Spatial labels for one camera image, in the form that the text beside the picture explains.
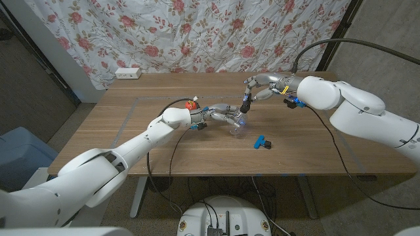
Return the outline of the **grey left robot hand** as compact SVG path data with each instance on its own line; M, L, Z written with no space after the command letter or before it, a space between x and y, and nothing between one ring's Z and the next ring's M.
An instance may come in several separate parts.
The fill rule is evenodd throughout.
M191 123L198 125L204 123L208 118L216 121L223 121L239 129L245 126L247 115L242 113L236 106L228 104L214 104L204 108L195 109L190 112Z

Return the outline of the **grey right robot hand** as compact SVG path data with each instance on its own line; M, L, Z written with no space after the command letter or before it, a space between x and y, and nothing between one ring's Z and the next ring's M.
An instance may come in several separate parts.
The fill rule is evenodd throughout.
M302 80L302 77L281 73L260 73L251 76L244 81L247 86L243 95L243 102L246 104L258 100L267 100L274 94L296 92ZM251 94L252 88L263 86L266 86L264 90L258 92L254 96Z

